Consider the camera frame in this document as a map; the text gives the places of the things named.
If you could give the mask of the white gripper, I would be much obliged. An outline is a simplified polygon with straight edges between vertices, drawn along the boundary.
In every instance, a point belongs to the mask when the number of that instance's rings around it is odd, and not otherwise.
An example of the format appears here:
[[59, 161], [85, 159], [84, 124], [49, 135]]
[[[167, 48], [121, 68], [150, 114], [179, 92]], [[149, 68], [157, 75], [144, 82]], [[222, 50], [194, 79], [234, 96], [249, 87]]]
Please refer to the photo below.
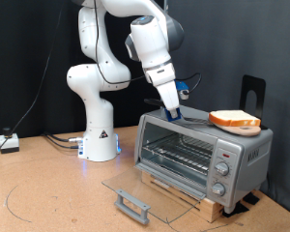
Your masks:
[[171, 118], [178, 117], [177, 108], [179, 107], [179, 98], [176, 89], [175, 81], [169, 81], [167, 83], [158, 86], [160, 97], [164, 103], [164, 106], [169, 110]]

